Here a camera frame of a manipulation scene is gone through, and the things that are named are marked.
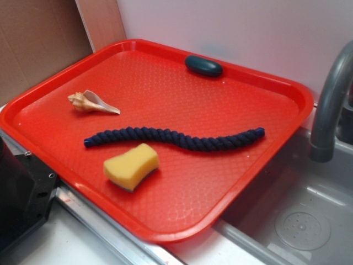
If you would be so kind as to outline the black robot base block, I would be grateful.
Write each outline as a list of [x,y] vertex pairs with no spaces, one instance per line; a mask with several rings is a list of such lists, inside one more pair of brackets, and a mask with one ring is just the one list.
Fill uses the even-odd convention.
[[41,159],[14,155],[1,140],[1,254],[47,222],[56,186]]

